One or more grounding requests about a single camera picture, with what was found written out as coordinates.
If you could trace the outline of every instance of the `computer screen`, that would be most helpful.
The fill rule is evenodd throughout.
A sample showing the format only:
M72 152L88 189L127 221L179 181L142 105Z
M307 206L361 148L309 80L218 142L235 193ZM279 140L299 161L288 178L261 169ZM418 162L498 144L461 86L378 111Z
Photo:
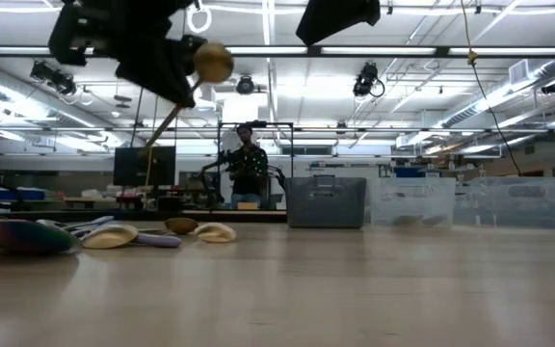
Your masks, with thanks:
M151 170L147 169L149 154L142 155L143 148L115 149L113 184L120 186L173 185L174 147L153 147Z

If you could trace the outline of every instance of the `storage bin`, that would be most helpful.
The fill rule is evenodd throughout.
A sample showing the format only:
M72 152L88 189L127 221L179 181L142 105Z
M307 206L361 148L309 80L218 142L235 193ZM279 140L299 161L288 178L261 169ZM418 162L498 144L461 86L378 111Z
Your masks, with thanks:
M45 197L42 189L18 188L17 190L25 200L44 200ZM16 196L11 191L0 188L0 200L16 200Z
M466 184L456 196L456 225L555 230L555 177L480 177Z
M287 178L288 226L361 228L366 188L365 178Z
M372 180L372 223L391 227L451 227L455 178Z

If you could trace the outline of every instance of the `table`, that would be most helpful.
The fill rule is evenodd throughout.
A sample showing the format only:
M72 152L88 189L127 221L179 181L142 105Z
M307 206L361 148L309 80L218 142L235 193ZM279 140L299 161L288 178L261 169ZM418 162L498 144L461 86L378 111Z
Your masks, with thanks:
M554 232L231 226L224 245L0 254L0 346L555 346Z

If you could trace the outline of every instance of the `person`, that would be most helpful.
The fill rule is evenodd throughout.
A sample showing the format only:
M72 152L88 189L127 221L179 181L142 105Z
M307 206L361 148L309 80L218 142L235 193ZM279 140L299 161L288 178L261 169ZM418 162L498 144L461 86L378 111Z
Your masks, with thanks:
M243 145L233 152L234 163L229 168L233 181L230 208L237 209L239 202L261 204L261 187L267 179L267 153L251 141L253 130L248 124L237 127Z

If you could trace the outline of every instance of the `box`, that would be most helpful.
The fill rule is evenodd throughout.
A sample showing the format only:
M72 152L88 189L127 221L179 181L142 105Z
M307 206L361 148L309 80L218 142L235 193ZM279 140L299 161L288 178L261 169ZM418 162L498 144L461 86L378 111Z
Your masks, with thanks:
M456 196L454 223L555 231L555 177L480 177Z
M372 180L372 224L386 227L451 227L455 178Z
M257 210L258 203L256 202L239 202L237 203L237 209L240 210Z
M361 228L366 188L365 178L287 178L288 225L309 228Z

